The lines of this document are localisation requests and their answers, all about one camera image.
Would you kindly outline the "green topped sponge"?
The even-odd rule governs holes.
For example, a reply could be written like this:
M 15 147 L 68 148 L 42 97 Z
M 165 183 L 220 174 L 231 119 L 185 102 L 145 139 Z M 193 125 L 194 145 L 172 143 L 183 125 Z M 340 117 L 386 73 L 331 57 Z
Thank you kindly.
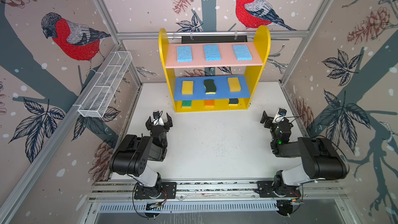
M 191 108 L 192 107 L 192 101 L 182 101 L 181 107 L 182 108 Z

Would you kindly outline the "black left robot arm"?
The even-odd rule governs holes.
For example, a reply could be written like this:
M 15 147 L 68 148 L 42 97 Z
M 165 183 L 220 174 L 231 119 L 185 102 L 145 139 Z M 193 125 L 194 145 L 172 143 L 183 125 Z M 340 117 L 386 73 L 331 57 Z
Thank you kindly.
M 127 175 L 136 180 L 137 188 L 150 198 L 161 195 L 162 178 L 158 172 L 147 166 L 148 161 L 162 162 L 167 154 L 167 133 L 173 127 L 172 117 L 162 111 L 153 112 L 145 123 L 149 136 L 128 134 L 114 151 L 109 170 L 118 175 Z

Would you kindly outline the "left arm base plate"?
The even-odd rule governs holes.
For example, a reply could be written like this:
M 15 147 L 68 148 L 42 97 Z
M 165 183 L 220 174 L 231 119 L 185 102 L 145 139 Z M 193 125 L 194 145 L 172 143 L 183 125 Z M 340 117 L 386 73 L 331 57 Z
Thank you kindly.
M 177 184 L 175 182 L 163 182 L 154 187 L 144 187 L 139 183 L 134 190 L 134 200 L 158 200 L 175 199 Z

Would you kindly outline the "yellow sponge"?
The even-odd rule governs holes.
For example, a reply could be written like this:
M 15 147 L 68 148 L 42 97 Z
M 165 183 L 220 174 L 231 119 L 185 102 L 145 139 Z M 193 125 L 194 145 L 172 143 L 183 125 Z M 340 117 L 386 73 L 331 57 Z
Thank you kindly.
M 230 92 L 241 92 L 241 85 L 238 77 L 228 77 Z
M 194 81 L 184 80 L 182 82 L 181 94 L 182 95 L 193 95 L 193 87 L 194 87 Z

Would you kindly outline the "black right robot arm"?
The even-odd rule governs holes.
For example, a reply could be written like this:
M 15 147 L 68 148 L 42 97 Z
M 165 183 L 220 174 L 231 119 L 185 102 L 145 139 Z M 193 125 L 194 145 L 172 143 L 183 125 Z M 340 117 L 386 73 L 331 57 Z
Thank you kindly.
M 293 123 L 286 117 L 286 109 L 279 108 L 274 117 L 263 112 L 260 123 L 271 134 L 271 151 L 278 158 L 300 158 L 301 163 L 291 169 L 278 171 L 272 181 L 258 181 L 256 193 L 261 198 L 301 197 L 299 190 L 315 180 L 339 180 L 347 176 L 348 168 L 328 138 L 299 137 L 291 142 Z

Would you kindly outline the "dark green wavy scourer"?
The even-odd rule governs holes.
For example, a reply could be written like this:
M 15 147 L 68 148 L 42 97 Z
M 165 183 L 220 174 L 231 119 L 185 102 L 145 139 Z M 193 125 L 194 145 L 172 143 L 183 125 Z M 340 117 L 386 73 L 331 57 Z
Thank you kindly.
M 237 106 L 239 104 L 239 99 L 229 99 L 230 106 Z
M 204 80 L 205 94 L 216 94 L 217 87 L 215 85 L 215 81 L 213 79 Z

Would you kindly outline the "orange topped sponge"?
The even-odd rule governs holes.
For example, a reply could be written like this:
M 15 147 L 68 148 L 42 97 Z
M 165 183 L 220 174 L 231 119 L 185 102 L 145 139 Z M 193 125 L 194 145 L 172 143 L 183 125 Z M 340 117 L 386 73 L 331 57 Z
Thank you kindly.
M 215 106 L 215 101 L 214 100 L 205 100 L 204 101 L 204 106 L 205 107 L 214 107 Z

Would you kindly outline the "light blue sponge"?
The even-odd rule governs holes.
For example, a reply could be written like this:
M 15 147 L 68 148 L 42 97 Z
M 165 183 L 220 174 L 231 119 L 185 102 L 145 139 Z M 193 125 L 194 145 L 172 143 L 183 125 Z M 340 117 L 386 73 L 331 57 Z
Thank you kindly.
M 238 61 L 252 60 L 252 55 L 247 45 L 233 45 L 233 50 Z
M 191 62 L 192 58 L 192 51 L 191 46 L 178 46 L 177 47 L 177 62 Z
M 221 54 L 218 45 L 204 45 L 206 61 L 220 61 Z

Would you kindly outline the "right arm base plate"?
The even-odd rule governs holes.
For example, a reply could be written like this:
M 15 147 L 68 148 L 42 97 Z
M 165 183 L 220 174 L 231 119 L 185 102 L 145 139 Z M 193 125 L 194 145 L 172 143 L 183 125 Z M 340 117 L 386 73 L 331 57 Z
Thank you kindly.
M 260 198 L 300 198 L 302 196 L 299 187 L 277 184 L 270 180 L 257 181 L 255 193 Z

